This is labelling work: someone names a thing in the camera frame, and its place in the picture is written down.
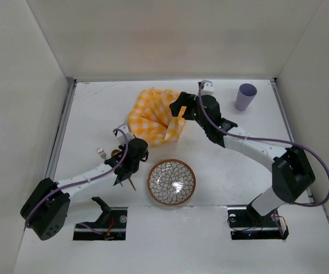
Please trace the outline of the yellow checkered cloth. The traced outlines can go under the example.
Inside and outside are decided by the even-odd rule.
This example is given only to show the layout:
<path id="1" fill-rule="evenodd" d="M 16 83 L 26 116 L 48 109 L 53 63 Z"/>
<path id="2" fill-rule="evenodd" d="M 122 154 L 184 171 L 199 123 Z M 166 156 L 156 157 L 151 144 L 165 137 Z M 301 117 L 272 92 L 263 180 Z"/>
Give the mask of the yellow checkered cloth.
<path id="1" fill-rule="evenodd" d="M 177 142 L 186 121 L 179 115 L 172 116 L 170 104 L 180 93 L 171 89 L 150 88 L 142 90 L 127 121 L 131 132 L 145 140 L 149 147 Z"/>

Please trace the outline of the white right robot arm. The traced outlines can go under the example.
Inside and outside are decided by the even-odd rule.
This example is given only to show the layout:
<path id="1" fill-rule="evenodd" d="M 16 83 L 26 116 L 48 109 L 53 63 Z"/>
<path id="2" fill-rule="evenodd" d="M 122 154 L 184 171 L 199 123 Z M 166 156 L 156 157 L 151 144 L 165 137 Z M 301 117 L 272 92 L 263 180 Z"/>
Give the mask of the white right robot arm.
<path id="1" fill-rule="evenodd" d="M 221 116 L 219 103 L 211 95 L 198 97 L 182 92 L 170 104 L 170 110 L 173 117 L 184 110 L 182 118 L 196 121 L 210 141 L 243 154 L 271 172 L 271 187 L 247 205 L 248 217 L 254 223 L 280 206 L 295 202 L 315 181 L 303 149 L 253 140 L 236 123 Z"/>

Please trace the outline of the patterned ceramic bowl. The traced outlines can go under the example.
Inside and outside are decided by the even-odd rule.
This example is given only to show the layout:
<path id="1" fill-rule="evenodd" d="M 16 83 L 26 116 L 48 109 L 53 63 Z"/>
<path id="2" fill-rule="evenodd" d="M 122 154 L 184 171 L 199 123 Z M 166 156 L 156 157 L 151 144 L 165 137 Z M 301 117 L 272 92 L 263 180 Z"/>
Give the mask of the patterned ceramic bowl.
<path id="1" fill-rule="evenodd" d="M 147 189 L 151 197 L 166 206 L 187 202 L 196 187 L 191 167 L 178 159 L 166 159 L 155 164 L 147 176 Z"/>

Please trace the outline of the lilac plastic cup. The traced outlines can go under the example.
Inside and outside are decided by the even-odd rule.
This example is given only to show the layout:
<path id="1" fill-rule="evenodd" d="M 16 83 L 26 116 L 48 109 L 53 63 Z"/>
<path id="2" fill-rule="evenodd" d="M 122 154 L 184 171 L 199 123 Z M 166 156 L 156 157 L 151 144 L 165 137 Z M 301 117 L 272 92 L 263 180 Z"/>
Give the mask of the lilac plastic cup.
<path id="1" fill-rule="evenodd" d="M 252 100 L 257 94 L 257 89 L 254 85 L 249 83 L 244 83 L 239 86 L 238 93 L 235 101 L 235 108 L 238 111 L 244 111 L 250 105 Z"/>

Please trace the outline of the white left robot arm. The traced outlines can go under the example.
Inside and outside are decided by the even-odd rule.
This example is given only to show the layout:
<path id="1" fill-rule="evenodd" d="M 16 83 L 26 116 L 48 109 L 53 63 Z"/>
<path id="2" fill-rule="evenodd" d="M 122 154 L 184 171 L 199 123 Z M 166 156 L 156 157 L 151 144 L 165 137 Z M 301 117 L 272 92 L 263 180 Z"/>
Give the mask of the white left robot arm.
<path id="1" fill-rule="evenodd" d="M 51 239 L 64 226 L 75 194 L 97 183 L 115 186 L 129 179 L 139 170 L 140 162 L 148 159 L 148 147 L 143 139 L 134 138 L 90 171 L 57 182 L 50 178 L 41 180 L 21 208 L 25 227 L 32 229 L 42 241 Z"/>

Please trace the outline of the silver fork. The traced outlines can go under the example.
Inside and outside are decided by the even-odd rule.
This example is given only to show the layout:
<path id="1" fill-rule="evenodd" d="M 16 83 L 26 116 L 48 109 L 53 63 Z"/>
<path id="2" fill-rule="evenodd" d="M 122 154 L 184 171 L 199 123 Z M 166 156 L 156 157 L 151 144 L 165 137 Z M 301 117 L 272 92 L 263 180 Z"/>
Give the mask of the silver fork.
<path id="1" fill-rule="evenodd" d="M 102 147 L 97 148 L 97 153 L 100 156 L 101 159 L 106 160 L 107 154 L 105 153 L 104 149 Z"/>

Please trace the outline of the copper spoon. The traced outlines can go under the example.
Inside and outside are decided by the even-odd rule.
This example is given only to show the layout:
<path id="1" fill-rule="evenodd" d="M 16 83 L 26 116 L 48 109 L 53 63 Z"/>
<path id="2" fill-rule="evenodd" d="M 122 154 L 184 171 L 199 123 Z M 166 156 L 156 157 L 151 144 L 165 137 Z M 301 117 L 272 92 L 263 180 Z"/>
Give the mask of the copper spoon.
<path id="1" fill-rule="evenodd" d="M 111 152 L 111 157 L 114 156 L 114 155 L 121 155 L 121 152 L 122 151 L 120 151 L 119 149 L 115 149 Z M 125 166 L 121 166 L 121 167 L 119 167 L 119 170 L 129 170 L 129 169 L 126 168 Z M 130 184 L 131 184 L 132 188 L 134 189 L 134 191 L 136 191 L 137 189 L 135 188 L 135 185 L 134 185 L 133 181 L 131 180 L 131 177 L 127 180 L 130 182 Z"/>

